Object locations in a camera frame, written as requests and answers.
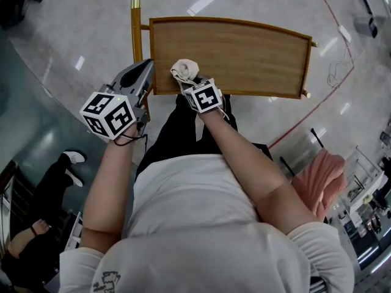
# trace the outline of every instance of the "white t-shirt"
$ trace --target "white t-shirt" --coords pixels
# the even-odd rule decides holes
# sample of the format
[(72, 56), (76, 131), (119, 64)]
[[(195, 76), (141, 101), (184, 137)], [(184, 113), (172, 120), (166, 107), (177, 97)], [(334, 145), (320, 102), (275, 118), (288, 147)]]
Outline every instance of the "white t-shirt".
[(284, 235), (258, 222), (220, 155), (150, 165), (134, 185), (128, 238), (105, 255), (88, 248), (60, 256), (60, 292), (353, 291), (351, 263), (335, 228), (320, 222)]

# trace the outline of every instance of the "wooden chair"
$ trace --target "wooden chair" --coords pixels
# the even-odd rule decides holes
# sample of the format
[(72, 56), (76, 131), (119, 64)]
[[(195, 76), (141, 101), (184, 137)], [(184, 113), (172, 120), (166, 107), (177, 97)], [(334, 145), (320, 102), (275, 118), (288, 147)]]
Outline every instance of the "wooden chair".
[[(223, 93), (301, 99), (312, 37), (270, 25), (196, 16), (150, 18), (141, 24), (141, 2), (131, 1), (134, 62), (142, 61), (141, 30), (150, 31), (155, 77), (148, 94), (180, 93), (170, 73), (178, 59), (199, 64), (200, 73), (214, 77)], [(143, 104), (148, 113), (147, 96)]]

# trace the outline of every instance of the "red line on floor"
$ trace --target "red line on floor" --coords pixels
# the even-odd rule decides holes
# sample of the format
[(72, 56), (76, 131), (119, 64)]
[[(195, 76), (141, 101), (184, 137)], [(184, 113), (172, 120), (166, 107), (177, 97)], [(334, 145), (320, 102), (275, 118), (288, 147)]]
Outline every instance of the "red line on floor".
[[(327, 2), (327, 0), (323, 0), (323, 1), (324, 1), (324, 3), (326, 3), (327, 8), (329, 8), (329, 11), (330, 11), (330, 13), (331, 13), (331, 15), (332, 15), (332, 17), (333, 17), (335, 23), (336, 23), (337, 26), (339, 27), (339, 26), (340, 26), (340, 23), (338, 22), (337, 17), (335, 16), (334, 12), (332, 11), (330, 4)], [(351, 57), (352, 57), (352, 54), (350, 53), (350, 49), (349, 49), (349, 46), (348, 46), (348, 42), (345, 40), (345, 38), (342, 38), (342, 39), (343, 39), (343, 41), (345, 42), (345, 45), (346, 45), (346, 47), (347, 47), (347, 49), (348, 49), (348, 52), (349, 52), (349, 55), (350, 55), (350, 58), (351, 58)]]
[(327, 7), (329, 8), (332, 17), (334, 18), (334, 21), (337, 23), (337, 26), (339, 26), (340, 23), (338, 22), (337, 18), (335, 17), (335, 14), (334, 14), (334, 12), (331, 9), (330, 4), (326, 0), (323, 0), (323, 1), (324, 1), (324, 3), (326, 3)]
[(337, 89), (342, 85), (342, 83), (345, 81), (346, 78), (348, 78), (348, 76), (350, 75), (350, 73), (353, 71), (354, 67), (352, 67), (349, 72), (346, 74), (346, 76), (341, 80), (341, 83), (338, 85), (338, 87), (334, 88), (328, 95), (327, 97), (325, 97), (322, 101), (319, 102), (319, 104), (317, 106), (315, 106), (306, 116), (304, 116), (301, 120), (299, 120), (291, 129), (289, 129), (285, 134), (283, 134), (281, 137), (279, 137), (276, 141), (274, 141), (270, 146), (269, 146), (269, 149), (271, 149), (272, 147), (274, 147), (277, 143), (279, 143), (282, 139), (284, 139), (287, 135), (289, 135), (297, 126), (299, 126), (304, 120), (306, 120), (312, 113), (314, 113), (314, 111), (316, 111), (320, 105), (324, 102), (326, 102), (326, 100), (328, 98), (330, 98), (332, 96), (332, 94), (334, 92), (337, 91)]
[[(331, 9), (331, 6), (329, 5), (329, 3), (326, 1), (326, 0), (323, 0), (324, 3), (327, 5), (327, 8), (330, 10), (330, 13), (335, 21), (335, 23), (337, 24), (337, 26), (339, 27), (340, 23), (338, 22), (337, 18), (335, 17), (335, 14), (334, 12), (332, 11)], [(352, 56), (351, 52), (350, 52), (350, 49), (349, 49), (349, 45), (348, 45), (348, 42), (345, 40), (345, 38), (342, 38), (343, 41), (345, 42), (345, 45), (348, 49), (348, 52), (349, 52), (349, 55), (350, 55), (350, 58)], [(354, 66), (349, 70), (349, 72), (346, 74), (346, 76), (341, 80), (340, 84), (338, 85), (338, 87), (334, 88), (328, 95), (327, 97), (325, 97), (322, 101), (320, 101), (320, 103), (315, 106), (306, 116), (304, 116), (301, 120), (299, 120), (296, 124), (294, 124), (294, 126), (289, 129), (285, 134), (283, 134), (281, 137), (279, 137), (276, 141), (274, 141), (270, 146), (269, 146), (269, 149), (271, 149), (272, 147), (274, 147), (275, 145), (277, 145), (282, 139), (284, 139), (287, 135), (289, 135), (293, 130), (295, 130), (304, 120), (306, 120), (312, 113), (314, 113), (314, 111), (316, 111), (320, 105), (324, 102), (326, 102), (326, 100), (328, 98), (330, 98), (332, 96), (332, 94), (334, 92), (337, 91), (337, 89), (339, 87), (341, 87), (341, 85), (343, 84), (343, 82), (346, 80), (346, 78), (348, 78), (348, 76), (350, 75), (350, 73), (353, 71), (354, 69)]]

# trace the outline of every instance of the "black cable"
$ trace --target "black cable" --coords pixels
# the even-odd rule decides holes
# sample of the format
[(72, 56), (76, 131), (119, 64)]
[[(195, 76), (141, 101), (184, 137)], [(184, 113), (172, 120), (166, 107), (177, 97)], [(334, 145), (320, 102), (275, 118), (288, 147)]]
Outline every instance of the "black cable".
[(124, 147), (125, 145), (128, 145), (129, 143), (131, 143), (131, 142), (133, 142), (133, 141), (137, 141), (137, 140), (139, 140), (139, 139), (145, 138), (145, 153), (147, 152), (148, 134), (143, 134), (143, 135), (140, 136), (140, 137), (130, 137), (130, 136), (127, 136), (127, 135), (125, 135), (125, 134), (120, 134), (120, 136), (124, 136), (124, 137), (126, 137), (126, 138), (128, 138), (128, 139), (130, 139), (130, 140), (127, 141), (127, 142), (125, 142), (125, 143), (123, 143), (123, 144), (119, 144), (119, 143), (117, 143), (117, 140), (114, 140), (114, 143), (115, 143), (116, 145), (118, 145), (119, 147)]
[(34, 233), (34, 236), (38, 236), (37, 232), (35, 231), (35, 229), (32, 225), (30, 226), (30, 229), (31, 229), (32, 233)]
[(348, 61), (345, 61), (345, 58), (346, 58), (346, 50), (348, 50), (348, 48), (346, 47), (344, 52), (343, 52), (343, 58), (341, 61), (333, 61), (330, 63), (329, 65), (329, 74), (327, 76), (327, 84), (333, 88), (333, 89), (336, 89), (336, 88), (339, 88), (340, 84), (341, 84), (341, 81), (343, 78), (340, 78), (340, 79), (337, 79), (337, 67), (339, 65), (344, 65), (344, 64), (351, 64), (352, 66), (354, 66), (354, 61), (355, 61), (355, 58), (350, 55), (350, 58)]

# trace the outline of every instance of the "wire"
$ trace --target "wire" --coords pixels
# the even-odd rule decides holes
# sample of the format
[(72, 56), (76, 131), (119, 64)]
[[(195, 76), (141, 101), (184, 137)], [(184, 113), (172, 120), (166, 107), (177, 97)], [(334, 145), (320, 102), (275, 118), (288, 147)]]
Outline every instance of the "wire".
[(353, 57), (352, 55), (350, 55), (350, 58), (348, 61), (345, 61), (347, 50), (348, 50), (348, 47), (345, 48), (345, 50), (343, 52), (343, 58), (341, 61), (331, 62), (329, 65), (329, 75), (327, 76), (327, 84), (330, 87), (332, 87), (333, 89), (339, 88), (341, 81), (343, 79), (343, 77), (341, 77), (340, 79), (337, 79), (337, 67), (339, 65), (346, 65), (346, 64), (352, 65), (352, 66), (354, 65), (355, 57)]
[(223, 110), (223, 109), (221, 109), (220, 107), (218, 107), (218, 109), (220, 110), (220, 112), (222, 112), (222, 113), (223, 113), (224, 117), (227, 117), (227, 118), (228, 118), (228, 120), (229, 120), (229, 121), (231, 121), (231, 119), (229, 118), (229, 116), (227, 115), (227, 113), (225, 113), (225, 112), (224, 112), (224, 110)]
[(121, 137), (125, 138), (125, 139), (128, 139), (129, 141), (124, 143), (124, 144), (119, 144), (117, 143), (117, 140), (114, 140), (114, 143), (116, 145), (118, 145), (119, 147), (124, 147), (125, 145), (128, 145), (130, 144), (131, 142), (134, 142), (134, 141), (137, 141), (139, 139), (143, 139), (145, 138), (145, 153), (147, 152), (147, 144), (148, 144), (148, 134), (143, 134), (142, 136), (140, 137), (130, 137), (130, 136), (127, 136), (127, 135), (124, 135), (124, 134), (120, 134)]

